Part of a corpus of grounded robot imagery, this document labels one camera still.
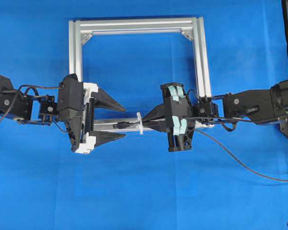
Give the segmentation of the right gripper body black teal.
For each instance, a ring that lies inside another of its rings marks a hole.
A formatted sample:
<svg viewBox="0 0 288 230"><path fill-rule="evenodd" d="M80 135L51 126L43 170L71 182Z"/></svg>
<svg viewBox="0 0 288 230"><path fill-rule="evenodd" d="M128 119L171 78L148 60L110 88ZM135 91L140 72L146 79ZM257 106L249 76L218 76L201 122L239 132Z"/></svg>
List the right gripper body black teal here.
<svg viewBox="0 0 288 230"><path fill-rule="evenodd" d="M164 118L170 152L192 149L195 123L188 118L192 115L190 99L180 83L160 86L163 97Z"/></svg>

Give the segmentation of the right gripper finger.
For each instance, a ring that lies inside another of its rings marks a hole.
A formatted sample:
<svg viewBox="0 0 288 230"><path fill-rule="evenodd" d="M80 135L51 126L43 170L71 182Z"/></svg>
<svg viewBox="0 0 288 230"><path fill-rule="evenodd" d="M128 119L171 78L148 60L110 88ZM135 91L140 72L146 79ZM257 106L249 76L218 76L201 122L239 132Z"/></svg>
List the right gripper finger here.
<svg viewBox="0 0 288 230"><path fill-rule="evenodd" d="M144 127L150 128L158 132L168 132L165 120L160 121L147 121L144 122Z"/></svg>
<svg viewBox="0 0 288 230"><path fill-rule="evenodd" d="M160 121L160 120L165 120L165 107L163 103L157 105L142 118L143 122Z"/></svg>

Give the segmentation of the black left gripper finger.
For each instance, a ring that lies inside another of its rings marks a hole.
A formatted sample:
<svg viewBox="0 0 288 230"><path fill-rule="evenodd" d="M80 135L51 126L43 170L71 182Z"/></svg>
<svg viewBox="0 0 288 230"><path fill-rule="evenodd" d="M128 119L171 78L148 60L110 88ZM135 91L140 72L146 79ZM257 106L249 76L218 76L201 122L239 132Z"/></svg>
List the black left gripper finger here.
<svg viewBox="0 0 288 230"><path fill-rule="evenodd" d="M91 97L95 99L95 107L109 109L118 112L125 112L126 109L107 94L102 88L98 88L98 92L92 92Z"/></svg>
<svg viewBox="0 0 288 230"><path fill-rule="evenodd" d="M121 133L106 132L106 131L90 131L89 136L96 137L96 143L94 147L106 144L111 141L124 138L126 135Z"/></svg>

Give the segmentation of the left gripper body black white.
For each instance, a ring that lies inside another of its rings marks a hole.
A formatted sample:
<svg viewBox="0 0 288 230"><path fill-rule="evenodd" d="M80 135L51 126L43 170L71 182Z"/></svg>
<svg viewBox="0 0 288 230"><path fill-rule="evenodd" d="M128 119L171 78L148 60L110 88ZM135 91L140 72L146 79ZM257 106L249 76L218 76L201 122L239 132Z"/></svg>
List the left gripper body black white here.
<svg viewBox="0 0 288 230"><path fill-rule="evenodd" d="M97 84L78 81L75 73L66 76L60 83L57 111L58 121L65 124L72 151L89 154L95 147L96 138L85 130L86 104L97 93Z"/></svg>

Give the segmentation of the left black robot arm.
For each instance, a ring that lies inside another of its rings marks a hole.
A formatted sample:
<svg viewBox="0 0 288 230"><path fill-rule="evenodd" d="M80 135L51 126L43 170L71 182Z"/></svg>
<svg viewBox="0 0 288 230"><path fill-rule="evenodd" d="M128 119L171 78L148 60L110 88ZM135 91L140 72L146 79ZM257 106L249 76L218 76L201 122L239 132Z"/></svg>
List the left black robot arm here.
<svg viewBox="0 0 288 230"><path fill-rule="evenodd" d="M80 82L76 74L67 75L59 86L58 97L40 95L39 86L13 87L10 79L0 75L0 117L18 124L65 124L71 150L89 154L95 147L119 140L125 135L94 129L94 109L124 112L125 108L94 83Z"/></svg>

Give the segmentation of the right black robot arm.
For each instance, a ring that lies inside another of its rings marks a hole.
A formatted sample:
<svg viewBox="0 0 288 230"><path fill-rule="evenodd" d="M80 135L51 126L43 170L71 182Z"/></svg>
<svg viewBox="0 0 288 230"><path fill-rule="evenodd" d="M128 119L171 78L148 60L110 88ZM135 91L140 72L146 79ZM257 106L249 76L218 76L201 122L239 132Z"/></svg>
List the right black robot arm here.
<svg viewBox="0 0 288 230"><path fill-rule="evenodd" d="M191 103L189 93L180 83L163 84L160 89L162 104L138 121L98 122L94 128L111 133L130 127L165 132L170 152L192 149L195 129L217 124L228 132L234 131L238 122L279 124L280 132L288 139L288 80L266 90L200 97L196 104Z"/></svg>

